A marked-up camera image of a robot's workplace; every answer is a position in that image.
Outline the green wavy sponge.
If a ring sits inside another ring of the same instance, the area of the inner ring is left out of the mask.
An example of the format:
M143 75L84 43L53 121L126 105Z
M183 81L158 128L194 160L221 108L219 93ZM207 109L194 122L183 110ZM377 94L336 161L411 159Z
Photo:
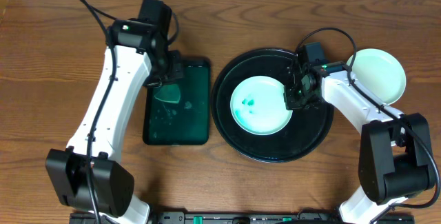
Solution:
M154 98L164 103L177 104L181 100L181 89L177 84L164 85L154 94Z

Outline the pale green plate bottom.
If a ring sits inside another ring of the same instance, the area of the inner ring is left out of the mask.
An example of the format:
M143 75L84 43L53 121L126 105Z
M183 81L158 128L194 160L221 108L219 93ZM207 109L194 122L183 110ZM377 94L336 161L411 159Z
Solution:
M376 48L359 50L352 66L356 85L391 105L403 94L407 79L400 62L391 54Z

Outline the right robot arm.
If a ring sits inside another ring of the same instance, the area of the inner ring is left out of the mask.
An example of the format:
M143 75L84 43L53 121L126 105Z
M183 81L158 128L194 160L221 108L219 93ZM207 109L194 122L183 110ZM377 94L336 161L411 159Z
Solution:
M288 110L332 105L360 133L360 187L338 208L343 222L377 223L397 207L423 209L438 200L440 171L427 120L382 102L347 64L292 64L284 98Z

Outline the pale green plate top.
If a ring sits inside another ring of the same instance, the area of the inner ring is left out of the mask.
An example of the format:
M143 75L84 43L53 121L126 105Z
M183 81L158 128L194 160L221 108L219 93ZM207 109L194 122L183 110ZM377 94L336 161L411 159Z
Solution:
M240 82L229 102L235 122L245 131L267 136L282 130L293 112L285 106L284 85L271 77L254 76Z

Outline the pale green plate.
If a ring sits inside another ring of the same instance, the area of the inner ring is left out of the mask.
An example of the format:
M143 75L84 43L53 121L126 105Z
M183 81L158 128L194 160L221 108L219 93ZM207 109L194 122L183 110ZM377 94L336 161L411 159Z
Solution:
M403 94L407 79L400 62L391 54L376 48L359 50L352 66L356 85L391 105Z
M293 112L285 106L284 85L271 77L254 76L240 82L229 102L235 122L245 131L267 136L282 130Z

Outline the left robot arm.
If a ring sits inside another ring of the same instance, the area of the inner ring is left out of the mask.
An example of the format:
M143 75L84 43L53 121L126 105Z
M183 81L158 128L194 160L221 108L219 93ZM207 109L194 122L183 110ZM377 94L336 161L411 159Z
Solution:
M170 23L116 20L108 29L103 70L88 110L64 150L51 149L45 168L61 204L113 223L146 223L147 203L134 195L134 177L121 166L125 131L143 85L181 76L169 51Z

